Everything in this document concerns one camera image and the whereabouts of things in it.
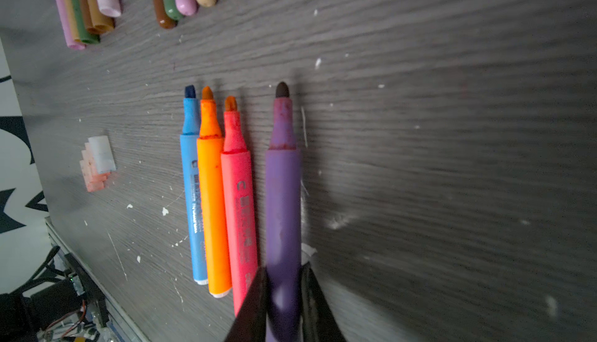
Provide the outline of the clear pink marker cap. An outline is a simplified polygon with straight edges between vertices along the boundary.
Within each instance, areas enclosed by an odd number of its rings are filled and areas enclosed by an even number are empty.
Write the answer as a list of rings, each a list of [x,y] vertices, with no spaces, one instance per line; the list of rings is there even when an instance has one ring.
[[[105,188],[104,181],[106,179],[104,177],[93,178],[90,173],[89,164],[85,160],[81,160],[79,165],[81,167],[83,179],[85,181],[86,190],[89,193],[100,191]]]

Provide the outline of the blue marker pen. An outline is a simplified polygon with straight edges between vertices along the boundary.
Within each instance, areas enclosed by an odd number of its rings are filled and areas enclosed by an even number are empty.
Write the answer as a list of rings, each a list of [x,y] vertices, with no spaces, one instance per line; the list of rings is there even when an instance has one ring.
[[[187,210],[188,239],[191,250],[192,276],[199,285],[208,284],[205,259],[205,237],[201,215],[201,191],[197,165],[197,140],[200,135],[199,99],[193,85],[184,89],[183,126],[180,135],[180,154],[183,186]]]

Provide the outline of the light tan pen cap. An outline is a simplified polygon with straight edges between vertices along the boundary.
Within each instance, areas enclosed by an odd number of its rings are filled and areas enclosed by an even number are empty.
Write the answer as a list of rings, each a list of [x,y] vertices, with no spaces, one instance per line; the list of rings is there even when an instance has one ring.
[[[69,25],[69,28],[71,31],[72,38],[75,42],[82,44],[82,41],[81,41],[81,38],[79,35],[79,31],[78,31],[78,27],[76,24],[74,11],[73,11],[72,0],[64,0],[64,3],[65,3],[65,9],[66,9],[67,18],[68,18],[68,25]]]

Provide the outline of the purple marker pen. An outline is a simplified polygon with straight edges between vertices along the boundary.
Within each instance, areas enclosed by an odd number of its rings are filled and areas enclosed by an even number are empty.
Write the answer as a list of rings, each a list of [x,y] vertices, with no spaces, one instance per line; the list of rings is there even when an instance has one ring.
[[[280,82],[265,156],[266,268],[270,300],[267,341],[295,341],[301,271],[301,155],[293,128],[289,87]]]

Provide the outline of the brown pen cap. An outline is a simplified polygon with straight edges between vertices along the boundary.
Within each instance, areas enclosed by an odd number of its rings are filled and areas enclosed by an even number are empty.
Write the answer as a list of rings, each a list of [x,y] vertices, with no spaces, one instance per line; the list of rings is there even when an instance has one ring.
[[[100,32],[93,26],[88,0],[79,0],[82,20],[86,30],[90,34],[99,35]]]

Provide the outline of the pink red marker pen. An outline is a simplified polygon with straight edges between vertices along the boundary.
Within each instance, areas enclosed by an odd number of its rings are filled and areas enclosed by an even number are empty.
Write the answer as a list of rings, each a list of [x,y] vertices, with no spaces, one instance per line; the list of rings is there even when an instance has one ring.
[[[225,217],[233,284],[234,313],[238,314],[258,269],[251,153],[242,134],[236,98],[225,100],[225,141],[221,152]]]

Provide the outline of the green pen cap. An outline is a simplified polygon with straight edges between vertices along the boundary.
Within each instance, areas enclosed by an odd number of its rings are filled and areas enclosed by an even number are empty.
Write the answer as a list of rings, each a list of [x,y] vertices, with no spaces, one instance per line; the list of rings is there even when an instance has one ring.
[[[91,26],[90,11],[87,0],[71,1],[79,40],[84,44],[98,44],[100,41],[99,36],[90,32],[90,29],[93,27]]]

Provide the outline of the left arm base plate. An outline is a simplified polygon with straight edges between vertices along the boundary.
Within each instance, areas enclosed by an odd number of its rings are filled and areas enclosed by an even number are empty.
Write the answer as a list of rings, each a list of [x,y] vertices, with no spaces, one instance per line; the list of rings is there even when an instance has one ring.
[[[56,267],[54,246],[20,287],[1,295],[2,341],[99,341],[110,322],[107,297],[71,253]]]

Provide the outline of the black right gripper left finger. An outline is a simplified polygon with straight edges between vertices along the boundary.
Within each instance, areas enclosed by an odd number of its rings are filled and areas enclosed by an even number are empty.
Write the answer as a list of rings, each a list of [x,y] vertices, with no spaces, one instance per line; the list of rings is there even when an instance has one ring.
[[[265,342],[267,308],[267,270],[260,267],[224,341]]]

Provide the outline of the orange marker pen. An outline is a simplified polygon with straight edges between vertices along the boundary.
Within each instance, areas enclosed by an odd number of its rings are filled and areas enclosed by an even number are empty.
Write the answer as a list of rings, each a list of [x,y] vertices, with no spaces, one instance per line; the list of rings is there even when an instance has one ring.
[[[208,86],[201,92],[200,109],[201,127],[197,140],[197,158],[208,291],[214,298],[223,298],[233,287],[222,181],[221,153],[224,137],[219,125],[214,94]]]

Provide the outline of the dark brown marker pen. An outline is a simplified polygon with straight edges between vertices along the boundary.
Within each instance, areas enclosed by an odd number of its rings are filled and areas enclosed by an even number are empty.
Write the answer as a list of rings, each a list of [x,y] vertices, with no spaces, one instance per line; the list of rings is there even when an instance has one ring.
[[[175,28],[177,26],[177,22],[169,18],[168,15],[166,15],[163,0],[152,0],[152,2],[155,11],[155,18],[157,20],[158,25],[160,25],[161,28],[166,30]]]

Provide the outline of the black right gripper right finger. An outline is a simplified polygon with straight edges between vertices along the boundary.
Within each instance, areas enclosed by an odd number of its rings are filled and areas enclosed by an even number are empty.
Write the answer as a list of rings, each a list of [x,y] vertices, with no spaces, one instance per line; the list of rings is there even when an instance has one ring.
[[[303,341],[346,342],[310,263],[302,267],[300,289]]]

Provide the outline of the lilac pen cap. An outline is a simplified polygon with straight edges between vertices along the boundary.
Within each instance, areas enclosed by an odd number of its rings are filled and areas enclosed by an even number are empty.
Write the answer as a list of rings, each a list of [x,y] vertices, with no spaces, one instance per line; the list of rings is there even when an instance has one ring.
[[[57,9],[58,9],[58,15],[59,15],[59,18],[61,21],[63,35],[65,38],[65,43],[66,43],[67,47],[72,50],[75,50],[75,51],[84,50],[86,48],[86,46],[81,42],[75,41],[72,36],[64,0],[55,0],[55,2],[56,2]]]

